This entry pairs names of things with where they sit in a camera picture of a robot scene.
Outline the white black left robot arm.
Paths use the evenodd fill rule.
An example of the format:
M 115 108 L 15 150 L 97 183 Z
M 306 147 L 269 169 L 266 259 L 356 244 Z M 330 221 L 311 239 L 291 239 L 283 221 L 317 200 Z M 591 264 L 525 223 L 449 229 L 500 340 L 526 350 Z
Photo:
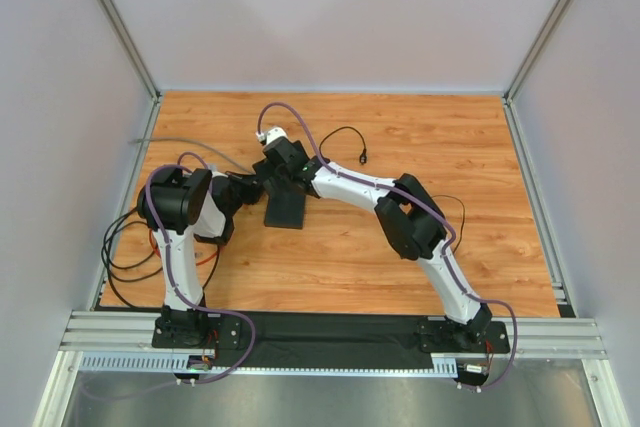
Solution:
M 227 245 L 235 214 L 257 203 L 262 192 L 255 174 L 190 170 L 178 164 L 161 166 L 150 174 L 138 195 L 136 211 L 151 229 L 164 270 L 165 298 L 156 322 L 161 335 L 206 334 L 208 313 L 198 280 L 195 243 Z

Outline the black network switch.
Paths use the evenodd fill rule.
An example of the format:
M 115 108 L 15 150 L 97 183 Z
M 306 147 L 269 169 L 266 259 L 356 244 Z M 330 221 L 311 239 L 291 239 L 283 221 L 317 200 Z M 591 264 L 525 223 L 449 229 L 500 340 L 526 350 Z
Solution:
M 306 196 L 296 191 L 267 193 L 264 225 L 271 228 L 301 230 L 304 227 Z

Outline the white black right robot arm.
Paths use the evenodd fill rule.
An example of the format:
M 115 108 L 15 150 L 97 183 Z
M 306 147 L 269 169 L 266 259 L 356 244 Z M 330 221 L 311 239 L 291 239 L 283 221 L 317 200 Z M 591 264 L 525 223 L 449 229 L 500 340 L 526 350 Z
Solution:
M 254 165 L 265 179 L 289 189 L 373 213 L 391 248 L 416 262 L 439 295 L 450 335 L 463 348 L 484 344 L 492 313 L 462 273 L 450 247 L 452 226 L 412 175 L 379 178 L 310 157 L 280 128 L 259 133 L 265 159 Z

